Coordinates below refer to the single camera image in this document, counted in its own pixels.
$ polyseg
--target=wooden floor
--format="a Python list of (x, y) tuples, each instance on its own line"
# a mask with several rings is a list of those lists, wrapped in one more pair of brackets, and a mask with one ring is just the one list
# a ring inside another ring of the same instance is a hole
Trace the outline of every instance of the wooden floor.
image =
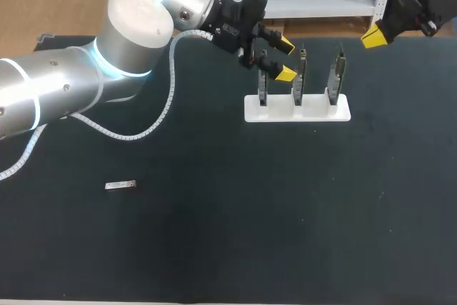
[[(0, 0), (0, 56), (29, 53), (42, 33), (96, 35), (106, 0)], [(360, 36), (366, 19), (309, 19), (269, 21), (290, 37)], [(448, 25), (441, 36), (453, 35)]]

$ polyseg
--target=dark mat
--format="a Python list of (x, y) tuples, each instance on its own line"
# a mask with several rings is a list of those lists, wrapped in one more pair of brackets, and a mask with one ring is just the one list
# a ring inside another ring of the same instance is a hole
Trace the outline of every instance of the dark mat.
[[(349, 123), (246, 123), (255, 72), (188, 39), (175, 101), (147, 139), (49, 125), (0, 183), (0, 298), (457, 299), (457, 40), (365, 51), (356, 39), (307, 39), (309, 91), (323, 91), (340, 41)], [(168, 93), (166, 57), (136, 99), (88, 116), (122, 134), (149, 127)], [(28, 139), (0, 143), (1, 170)], [(136, 191), (104, 190), (130, 179)]]

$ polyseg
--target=screw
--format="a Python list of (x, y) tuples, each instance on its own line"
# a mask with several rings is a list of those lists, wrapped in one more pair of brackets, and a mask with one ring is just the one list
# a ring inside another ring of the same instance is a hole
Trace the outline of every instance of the screw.
[(183, 21), (188, 21), (191, 18), (191, 15), (187, 11), (182, 11), (179, 14), (179, 18), (181, 18)]

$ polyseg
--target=cable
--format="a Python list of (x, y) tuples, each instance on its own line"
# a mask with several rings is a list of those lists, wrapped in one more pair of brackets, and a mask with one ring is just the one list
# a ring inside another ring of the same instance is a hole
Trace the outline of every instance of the cable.
[(21, 169), (24, 164), (26, 164), (27, 160), (29, 159), (32, 151), (35, 148), (35, 144), (37, 143), (38, 139), (41, 136), (41, 133), (43, 132), (44, 128), (46, 128), (47, 124), (44, 124), (42, 126), (39, 126), (35, 131), (34, 134), (31, 135), (30, 141), (26, 146), (26, 150), (23, 152), (22, 156), (20, 159), (10, 168), (8, 168), (6, 171), (3, 171), (0, 173), (0, 181), (9, 178), (11, 175), (17, 173), (19, 169)]
[[(142, 139), (142, 138), (148, 136), (152, 131), (154, 131), (161, 124), (161, 122), (164, 120), (166, 114), (168, 113), (168, 111), (170, 109), (170, 105), (171, 105), (171, 102), (173, 101), (173, 97), (174, 97), (175, 76), (176, 76), (175, 70), (174, 70), (174, 52), (175, 52), (176, 44), (178, 43), (178, 41), (180, 39), (182, 39), (184, 37), (188, 37), (188, 36), (200, 36), (209, 41), (213, 40), (212, 34), (206, 32), (206, 31), (202, 31), (202, 30), (188, 30), (188, 31), (182, 32), (181, 34), (179, 34), (178, 36), (176, 36), (173, 39), (173, 41), (171, 42), (171, 45), (170, 45), (170, 55), (169, 55), (169, 58), (170, 58), (169, 97), (166, 100), (165, 107), (162, 110), (162, 113), (160, 114), (158, 119), (154, 122), (154, 124), (152, 124), (147, 130), (145, 130), (137, 135), (124, 136), (124, 135), (115, 134), (114, 132), (109, 131), (108, 129), (105, 129), (105, 128), (99, 126), (97, 123), (95, 123), (94, 121), (90, 120), (89, 118), (83, 116), (82, 114), (72, 114), (71, 116), (86, 123), (87, 125), (91, 126), (92, 128), (101, 132), (102, 134), (107, 135), (113, 139), (118, 139), (120, 141), (134, 141), (134, 140)], [(11, 175), (15, 174), (19, 169), (21, 169), (24, 166), (24, 164), (29, 159), (32, 151), (34, 150), (35, 144), (38, 141), (38, 138), (40, 137), (44, 128), (46, 128), (46, 124), (40, 126), (39, 128), (37, 128), (35, 130), (34, 134), (30, 138), (29, 143), (27, 144), (27, 147), (26, 147), (24, 153), (22, 154), (21, 158), (17, 162), (11, 168), (7, 169), (6, 171), (0, 172), (0, 181), (9, 178)]]
[(174, 71), (174, 51), (176, 48), (176, 44), (178, 41), (184, 37), (188, 36), (200, 36), (205, 39), (208, 39), (209, 41), (212, 41), (213, 35), (202, 30), (188, 30), (185, 31), (178, 36), (176, 36), (173, 41), (171, 42), (170, 45), (170, 91), (169, 91), (169, 97), (166, 100), (165, 107), (162, 110), (162, 113), (158, 117), (158, 119), (152, 124), (147, 130), (141, 132), (140, 134), (137, 135), (132, 135), (132, 136), (124, 136), (120, 134), (115, 134), (112, 131), (109, 131), (108, 129), (105, 129), (102, 126), (99, 126), (97, 123), (94, 121), (90, 120), (86, 116), (83, 116), (82, 114), (72, 114), (71, 116), (86, 123), (87, 125), (91, 126), (95, 130), (101, 132), (103, 135), (107, 135), (111, 137), (112, 139), (118, 139), (120, 141), (135, 141), (137, 139), (142, 139), (146, 136), (148, 136), (152, 131), (157, 129), (157, 127), (161, 124), (161, 122), (164, 120), (166, 114), (168, 113), (170, 109), (171, 102), (173, 101), (174, 97), (174, 87), (175, 87), (175, 71)]

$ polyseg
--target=white holder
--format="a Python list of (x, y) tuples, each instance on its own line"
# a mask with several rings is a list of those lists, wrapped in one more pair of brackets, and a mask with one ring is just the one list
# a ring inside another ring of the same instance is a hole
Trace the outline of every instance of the white holder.
[(244, 119), (261, 122), (350, 121), (348, 99), (340, 94), (337, 105), (330, 105), (327, 89), (323, 94), (304, 94), (295, 106), (293, 94), (269, 94), (267, 106), (260, 106), (258, 95), (244, 97)]

